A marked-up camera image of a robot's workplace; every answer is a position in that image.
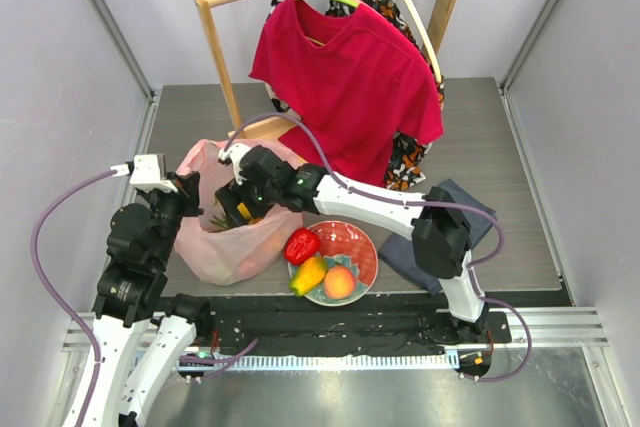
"pink plastic bag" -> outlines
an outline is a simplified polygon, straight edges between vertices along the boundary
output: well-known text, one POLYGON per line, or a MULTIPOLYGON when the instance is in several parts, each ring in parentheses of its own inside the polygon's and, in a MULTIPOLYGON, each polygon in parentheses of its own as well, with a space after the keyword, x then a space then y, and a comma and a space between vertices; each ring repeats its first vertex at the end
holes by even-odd
MULTIPOLYGON (((263 145, 294 168, 301 163, 293 151, 277 141, 236 142, 250 147, 263 145)), ((256 224, 216 232, 219 229, 211 220, 224 211, 214 194, 233 178, 233 167, 218 162, 218 152, 225 143, 199 141, 176 171, 179 175, 200 172, 200 207, 204 214, 182 220, 174 247, 200 280, 218 285, 233 284, 263 272, 280 255, 293 231, 302 226, 301 213, 276 205, 256 224)))

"bowl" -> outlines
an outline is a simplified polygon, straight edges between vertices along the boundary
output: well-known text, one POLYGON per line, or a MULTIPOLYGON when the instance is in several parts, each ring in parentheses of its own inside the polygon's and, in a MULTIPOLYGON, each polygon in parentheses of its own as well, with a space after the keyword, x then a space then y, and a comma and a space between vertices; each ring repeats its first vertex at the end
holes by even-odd
MULTIPOLYGON (((307 227, 320 237, 319 253, 329 268, 342 265, 356 278, 356 288, 343 299, 331 299, 324 293, 324 282, 313 288, 305 297, 325 307, 340 307, 355 302, 366 294, 378 276, 378 254, 367 234, 352 224, 338 220, 326 220, 307 227)), ((298 267, 289 263, 289 275, 293 278, 298 267)))

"dark blue fabric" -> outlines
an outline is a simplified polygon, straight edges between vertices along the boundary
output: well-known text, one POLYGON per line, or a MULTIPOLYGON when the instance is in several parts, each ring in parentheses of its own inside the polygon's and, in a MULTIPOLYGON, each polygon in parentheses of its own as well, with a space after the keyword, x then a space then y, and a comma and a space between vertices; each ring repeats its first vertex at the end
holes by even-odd
MULTIPOLYGON (((449 192, 456 203, 477 207, 496 218, 495 210, 478 202, 453 180, 447 179, 438 185, 438 187, 442 187, 449 192)), ((471 226, 469 234, 471 237, 471 248, 473 249, 478 245, 487 232, 489 232, 489 229, 491 229, 491 222, 477 214, 465 211, 463 211, 463 214, 471 226)), ((425 289, 430 294, 437 294, 442 290, 438 279, 422 271, 416 265, 416 261, 413 257, 413 246, 411 245, 410 240, 407 240, 398 234, 392 234, 391 237, 382 244, 382 247, 380 247, 378 256, 389 264, 389 266, 398 274, 413 282, 418 287, 425 289)))

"patterned clothing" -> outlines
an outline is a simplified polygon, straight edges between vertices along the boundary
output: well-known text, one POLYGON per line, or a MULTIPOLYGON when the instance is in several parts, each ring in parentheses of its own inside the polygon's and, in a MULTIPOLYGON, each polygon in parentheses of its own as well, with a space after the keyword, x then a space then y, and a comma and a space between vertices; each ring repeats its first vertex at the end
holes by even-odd
MULTIPOLYGON (((402 17, 402 13, 398 8, 395 0, 361 0, 365 4, 372 7, 385 19, 387 19, 394 27, 396 27, 404 36, 411 41, 417 49, 416 43, 409 25, 402 17)), ((355 9, 347 4, 335 0, 329 1, 329 9, 326 15, 332 17, 343 17, 351 15, 355 9)), ((429 63, 429 59, 422 54, 425 61, 429 64, 431 72, 433 67, 429 63)), ((438 101, 440 108, 444 104, 444 79, 441 84, 436 82, 438 89, 438 101)), ((393 153, 389 160, 389 167, 384 176, 385 185, 390 190, 406 190, 412 185, 417 184, 425 179, 418 165, 429 151, 431 144, 421 145, 418 141, 408 135, 398 132, 393 139, 393 153)))

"purple cable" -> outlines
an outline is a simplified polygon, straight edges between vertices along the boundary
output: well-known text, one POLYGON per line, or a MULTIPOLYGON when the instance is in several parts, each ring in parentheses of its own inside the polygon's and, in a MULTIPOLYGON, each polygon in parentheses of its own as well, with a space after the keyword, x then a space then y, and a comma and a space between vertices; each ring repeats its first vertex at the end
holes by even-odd
MULTIPOLYGON (((475 276, 475 271, 473 269, 474 266, 482 264, 484 262, 487 262, 491 259, 493 259, 495 256, 497 256, 501 251, 502 248, 504 247, 504 231, 502 230, 502 227, 500 227, 500 225, 498 224, 498 221, 496 219, 494 219, 491 215, 487 214, 486 212, 477 209, 476 207, 472 207, 470 205, 463 205, 463 204, 455 204, 452 202, 435 202, 435 201, 430 201, 430 200, 413 200, 413 201, 409 201, 409 202, 402 202, 401 200, 395 200, 395 199, 389 199, 387 197, 384 197, 382 195, 377 195, 377 194, 371 194, 369 192, 364 192, 360 189, 357 189, 355 187, 349 187, 342 179, 340 179, 340 177, 338 177, 336 175, 336 173, 333 171, 333 169, 331 168, 331 165, 329 165, 329 160, 327 159, 327 156, 325 155, 325 153, 322 150, 322 147, 320 147, 320 144, 318 143, 318 140, 315 138, 315 136, 313 135, 313 133, 309 130, 309 128, 304 125, 302 122, 300 122, 298 119, 295 119, 293 117, 291 117, 290 115, 287 114, 283 114, 283 113, 279 113, 279 112, 272 112, 272 113, 268 113, 268 114, 262 114, 262 115, 257 115, 249 120, 247 120, 244 124, 242 124, 240 126, 240 128, 238 128, 233 135, 229 138, 229 141, 227 142, 227 144, 224 146, 224 150, 228 150, 229 147, 231 147, 231 144, 233 144, 233 141, 236 139, 236 137, 238 137, 238 135, 240 135, 241 132, 244 131, 245 128, 247 128, 249 125, 254 124, 256 122, 260 122, 261 120, 265 120, 271 117, 282 117, 284 119, 289 119, 291 120, 294 124, 298 125, 309 137, 309 140, 311 140, 311 142, 313 143, 314 147, 316 148, 316 151, 318 152, 318 155, 320 156, 320 159, 322 160, 322 163, 324 165, 324 167, 327 169, 327 171, 329 172, 329 175, 331 175, 331 178, 333 178, 333 180, 336 181, 336 183, 341 186, 343 189, 346 189, 348 192, 354 192, 358 195, 361 195, 363 197, 366 197, 368 199, 372 199, 372 200, 378 200, 378 201, 382 201, 382 202, 386 202, 389 204, 393 204, 393 205, 400 205, 400 206, 407 206, 407 207, 440 207, 440 208, 454 208, 454 209, 458 209, 458 210, 465 210, 467 212, 472 212, 474 214, 477 214, 481 217, 484 217, 485 219, 487 219, 489 222, 491 222, 491 224, 493 225, 493 227, 495 227, 496 232, 498 233, 498 245, 496 245, 496 248, 493 250, 493 252, 491 252, 490 254, 478 259, 478 260, 474 260, 472 262, 469 262, 469 270, 470 272, 470 277, 471 277, 471 284, 473 286, 474 292, 476 293, 476 295, 478 296, 478 298, 480 298, 480 300, 487 302, 488 304, 494 304, 494 305, 499 305, 501 307, 504 307, 506 309, 509 309, 511 312, 513 312, 513 314, 518 318, 518 320, 522 323, 522 327, 524 328, 524 332, 525 335, 527 337, 527 352, 524 356, 524 359, 522 361, 522 363, 511 373, 506 374, 506 375, 502 375, 500 377, 492 377, 489 379, 478 379, 479 382, 499 382, 501 380, 507 380, 510 379, 511 377, 517 375, 520 373, 520 371, 522 371, 522 369, 524 369, 525 365, 529 362, 529 359, 531 358, 531 350, 532 350, 532 341, 531 341, 531 332, 529 330, 529 327, 527 326, 527 323, 525 322, 524 318, 522 317, 522 315, 520 314, 520 312, 518 312, 512 305, 507 304, 506 302, 503 302, 501 300, 497 300, 497 299, 490 299, 490 298, 486 298, 482 295, 481 291, 480 291, 480 287, 478 286, 478 280, 476 279, 475 276)), ((471 380, 475 380, 475 377, 470 376, 468 374, 465 374, 465 376, 471 380)))
POLYGON ((197 357, 190 357, 188 355, 183 355, 182 357, 180 357, 179 360, 180 360, 180 362, 189 362, 189 363, 192 363, 192 364, 200 364, 200 365, 227 364, 224 367, 222 367, 221 369, 218 369, 215 372, 203 375, 201 377, 202 380, 211 379, 213 377, 219 377, 224 372, 226 372, 231 367, 233 367, 233 364, 235 364, 238 360, 240 360, 242 357, 244 357, 249 352, 251 352, 254 349, 254 347, 256 346, 257 343, 258 343, 258 339, 253 339, 251 341, 251 343, 249 345, 247 345, 243 350, 241 350, 239 353, 237 353, 233 357, 229 357, 227 359, 200 359, 200 358, 197 358, 197 357))
POLYGON ((33 267, 36 270, 36 274, 38 274, 38 278, 44 288, 47 289, 49 295, 53 297, 62 309, 69 314, 69 316, 80 326, 82 331, 87 334, 89 338, 89 342, 91 342, 91 347, 93 347, 93 374, 91 375, 91 381, 89 382, 89 388, 87 389, 87 395, 85 396, 84 402, 82 403, 82 407, 80 408, 80 412, 78 414, 78 420, 76 422, 76 427, 81 427, 82 422, 84 421, 84 417, 87 414, 87 410, 89 409, 89 403, 91 402, 91 398, 93 397, 93 392, 96 389, 96 383, 98 382, 98 375, 100 374, 100 345, 98 344, 98 339, 93 335, 91 328, 85 323, 84 320, 76 313, 75 310, 71 308, 67 302, 62 298, 62 296, 58 293, 56 288, 51 284, 47 274, 45 274, 44 269, 42 268, 42 264, 40 263, 40 256, 38 254, 38 237, 40 236, 40 230, 42 230, 42 226, 44 225, 47 218, 53 213, 53 211, 58 208, 58 206, 71 197, 76 192, 88 187, 91 184, 98 182, 99 180, 106 179, 107 177, 111 177, 115 174, 115 170, 109 170, 108 172, 104 172, 102 174, 96 175, 95 177, 91 177, 90 179, 81 182, 80 184, 72 187, 67 190, 64 194, 58 197, 53 203, 47 207, 47 209, 40 215, 36 225, 33 227, 33 231, 31 232, 31 261, 33 262, 33 267))
POLYGON ((388 204, 393 204, 393 205, 400 205, 400 206, 403 206, 403 207, 405 207, 405 206, 406 207, 441 207, 441 208, 454 208, 454 209, 458 209, 458 210, 465 210, 467 212, 472 212, 472 213, 477 214, 477 215, 479 215, 481 217, 484 217, 489 222, 491 222, 493 227, 495 227, 496 231, 498 232, 498 245, 496 245, 496 248, 490 254, 488 254, 488 255, 486 255, 486 256, 478 259, 478 260, 474 260, 474 261, 470 262, 469 263, 469 267, 473 267, 474 265, 479 265, 479 264, 482 264, 484 262, 487 262, 488 260, 493 259, 496 255, 498 255, 502 251, 502 248, 504 247, 504 231, 502 230, 502 227, 500 227, 500 225, 498 224, 498 221, 496 219, 494 219, 491 215, 487 214, 486 212, 484 212, 484 211, 482 211, 482 210, 480 210, 480 209, 478 209, 476 207, 472 207, 470 205, 456 204, 456 203, 453 203, 453 202, 435 202, 435 201, 431 201, 431 200, 412 200, 412 201, 409 201, 409 202, 403 202, 401 200, 389 199, 389 198, 387 198, 387 197, 385 197, 383 195, 377 195, 377 194, 371 194, 369 192, 364 192, 364 191, 362 191, 360 189, 357 189, 355 187, 349 187, 333 171, 333 169, 331 168, 331 165, 329 165, 329 160, 327 159, 327 156, 322 151, 322 147, 320 147, 320 144, 318 143, 318 140, 315 138, 315 136, 309 130, 309 128, 306 125, 304 125, 302 122, 300 122, 298 119, 295 119, 295 118, 291 117, 290 115, 279 113, 279 112, 272 112, 272 113, 268 113, 268 114, 257 115, 255 117, 247 120, 229 138, 229 141, 224 146, 224 150, 228 150, 229 147, 231 147, 231 144, 233 144, 233 141, 236 139, 236 137, 238 137, 238 135, 240 135, 240 133, 242 131, 244 131, 244 129, 246 129, 249 125, 255 124, 256 122, 260 122, 261 120, 265 120, 265 119, 268 119, 268 118, 271 118, 271 117, 282 117, 284 119, 289 119, 294 124, 298 125, 307 134, 307 136, 309 137, 309 140, 311 140, 311 142, 313 143, 314 147, 316 148, 316 151, 318 152, 318 155, 320 156, 320 159, 322 160, 322 164, 325 166, 325 168, 329 172, 329 175, 331 176, 331 178, 333 180, 335 180, 336 183, 340 187, 342 187, 343 189, 346 189, 348 192, 354 192, 354 193, 356 193, 358 195, 361 195, 363 197, 366 197, 368 199, 377 200, 377 201, 381 201, 381 202, 386 202, 388 204))

